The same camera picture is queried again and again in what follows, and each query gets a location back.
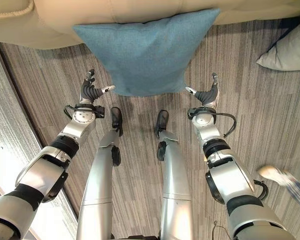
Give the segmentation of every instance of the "person's foot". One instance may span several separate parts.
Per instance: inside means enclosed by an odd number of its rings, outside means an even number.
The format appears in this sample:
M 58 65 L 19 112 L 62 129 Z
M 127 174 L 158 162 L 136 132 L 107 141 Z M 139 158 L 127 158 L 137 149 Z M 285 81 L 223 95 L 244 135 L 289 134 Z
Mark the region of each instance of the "person's foot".
M 112 118 L 112 127 L 119 131 L 119 137 L 124 134 L 124 130 L 122 128 L 122 114 L 118 107 L 111 108 L 111 118 Z
M 155 128 L 154 128 L 154 133 L 159 138 L 159 133 L 163 130 L 167 129 L 167 124 L 169 121 L 169 113 L 166 110 L 161 110 L 158 114 Z
M 262 177 L 275 181 L 280 186 L 292 184 L 296 179 L 289 172 L 281 171 L 278 168 L 270 165 L 261 167 L 258 171 Z

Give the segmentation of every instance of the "blue pillow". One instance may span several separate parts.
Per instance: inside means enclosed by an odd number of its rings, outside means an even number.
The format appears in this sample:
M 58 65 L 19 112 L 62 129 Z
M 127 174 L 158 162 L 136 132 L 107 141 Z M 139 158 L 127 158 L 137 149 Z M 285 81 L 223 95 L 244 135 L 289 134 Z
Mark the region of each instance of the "blue pillow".
M 117 94 L 152 96 L 184 89 L 186 67 L 219 12 L 206 9 L 147 23 L 73 28 L 110 73 Z

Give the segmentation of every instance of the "white sneaker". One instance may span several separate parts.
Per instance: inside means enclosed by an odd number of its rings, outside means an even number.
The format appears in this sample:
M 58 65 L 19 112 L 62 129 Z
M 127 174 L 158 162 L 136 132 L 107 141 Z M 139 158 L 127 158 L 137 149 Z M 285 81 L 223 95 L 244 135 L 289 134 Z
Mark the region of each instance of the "white sneaker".
M 289 172 L 280 171 L 278 168 L 270 165 L 261 167 L 257 172 L 262 177 L 275 181 L 280 186 L 287 186 L 296 181 L 295 177 Z

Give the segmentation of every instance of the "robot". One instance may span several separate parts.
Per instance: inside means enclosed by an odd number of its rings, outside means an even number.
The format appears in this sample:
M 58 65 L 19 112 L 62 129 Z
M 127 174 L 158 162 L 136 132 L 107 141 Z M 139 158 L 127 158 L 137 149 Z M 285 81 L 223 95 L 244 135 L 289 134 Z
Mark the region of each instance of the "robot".
M 104 118 L 105 109 L 94 106 L 96 99 L 115 86 L 95 88 L 94 70 L 87 73 L 81 85 L 80 101 L 75 107 L 66 106 L 64 112 L 71 119 L 56 139 L 18 175 L 14 191 L 0 196 L 0 240 L 23 239 L 41 203 L 52 201 L 62 189 L 72 158 L 96 125 Z M 217 113 L 219 80 L 213 73 L 209 91 L 186 90 L 194 95 L 201 107 L 190 108 L 191 120 L 207 162 L 205 174 L 212 197 L 225 204 L 228 230 L 233 240 L 294 240 L 274 212 L 261 202 L 267 187 L 253 181 L 249 172 L 227 144 L 225 137 L 236 127 L 236 119 L 228 113 Z M 74 110 L 72 116 L 68 109 Z M 218 115 L 232 117 L 230 131 L 221 135 L 216 127 Z M 77 240 L 114 239 L 112 230 L 112 168 L 121 163 L 118 139 L 123 134 L 122 114 L 111 109 L 112 130 L 99 142 L 82 198 L 78 219 Z M 161 227 L 159 236 L 130 236 L 139 240 L 193 240 L 192 196 L 185 158 L 178 138 L 166 130 L 169 114 L 161 110 L 155 134 L 159 139 L 157 158 L 165 163 L 162 190 Z M 255 184 L 264 191 L 255 197 Z

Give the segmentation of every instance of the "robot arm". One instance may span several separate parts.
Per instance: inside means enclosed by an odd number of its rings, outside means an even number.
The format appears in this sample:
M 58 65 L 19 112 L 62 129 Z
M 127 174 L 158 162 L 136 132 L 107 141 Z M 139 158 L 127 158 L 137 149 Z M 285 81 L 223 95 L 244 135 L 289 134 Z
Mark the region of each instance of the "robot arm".
M 228 213 L 228 229 L 234 240 L 294 240 L 275 213 L 255 197 L 254 181 L 225 140 L 234 126 L 222 136 L 216 127 L 216 113 L 219 100 L 219 80 L 212 74 L 210 91 L 186 90 L 201 101 L 202 107 L 191 108 L 188 118 L 199 139 L 207 160 L 208 172 L 205 174 L 213 198 L 225 204 Z
M 0 240 L 26 235 L 40 203 L 53 200 L 64 186 L 71 159 L 95 128 L 96 118 L 104 118 L 104 107 L 94 106 L 93 102 L 115 86 L 94 88 L 93 75 L 92 69 L 82 83 L 79 104 L 68 106 L 74 110 L 72 117 L 67 114 L 71 121 L 21 171 L 14 191 L 0 196 Z

